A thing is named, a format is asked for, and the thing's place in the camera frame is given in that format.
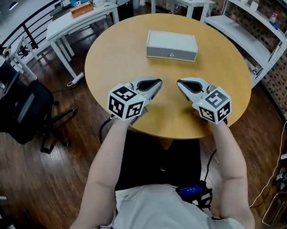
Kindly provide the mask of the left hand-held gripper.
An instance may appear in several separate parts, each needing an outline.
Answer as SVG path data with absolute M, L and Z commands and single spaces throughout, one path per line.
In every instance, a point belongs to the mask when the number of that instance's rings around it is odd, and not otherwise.
M 162 86 L 162 80 L 143 77 L 125 84 L 119 83 L 108 93 L 107 111 L 123 121 L 134 123 L 148 111 L 146 106 Z

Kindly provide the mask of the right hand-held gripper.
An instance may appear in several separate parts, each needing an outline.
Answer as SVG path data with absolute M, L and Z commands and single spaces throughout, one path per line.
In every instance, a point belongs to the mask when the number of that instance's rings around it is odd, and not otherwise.
M 210 85 L 199 77 L 186 77 L 177 81 L 177 86 L 201 118 L 213 124 L 222 121 L 228 124 L 231 113 L 231 97 L 220 86 Z

